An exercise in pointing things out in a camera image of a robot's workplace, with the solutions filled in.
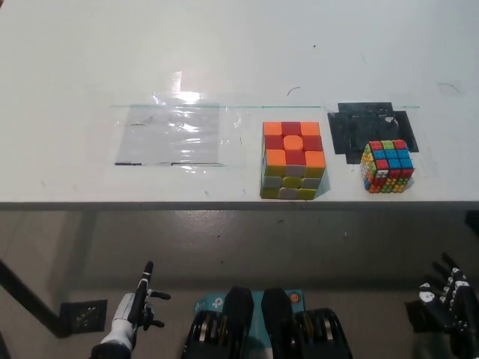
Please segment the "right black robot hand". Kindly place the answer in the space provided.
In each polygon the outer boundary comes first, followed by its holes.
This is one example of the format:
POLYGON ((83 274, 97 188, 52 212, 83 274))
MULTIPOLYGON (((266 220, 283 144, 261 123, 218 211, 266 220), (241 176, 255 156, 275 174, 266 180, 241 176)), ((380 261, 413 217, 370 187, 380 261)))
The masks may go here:
POLYGON ((478 357, 478 297, 463 270, 447 253, 434 261, 438 277, 424 276, 418 299, 405 303, 415 333, 442 333, 456 358, 478 357))

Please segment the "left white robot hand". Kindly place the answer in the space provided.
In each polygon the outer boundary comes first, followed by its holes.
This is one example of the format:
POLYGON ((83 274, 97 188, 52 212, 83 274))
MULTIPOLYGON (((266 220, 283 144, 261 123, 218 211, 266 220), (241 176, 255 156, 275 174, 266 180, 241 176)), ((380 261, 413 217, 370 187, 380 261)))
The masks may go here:
POLYGON ((170 300, 171 296, 150 288, 153 262, 148 261, 134 292, 123 296, 115 311, 110 332, 100 342, 101 346, 119 349, 131 355, 136 344, 138 329, 147 331, 151 326, 163 328, 165 324, 154 318, 155 313, 149 298, 170 300))

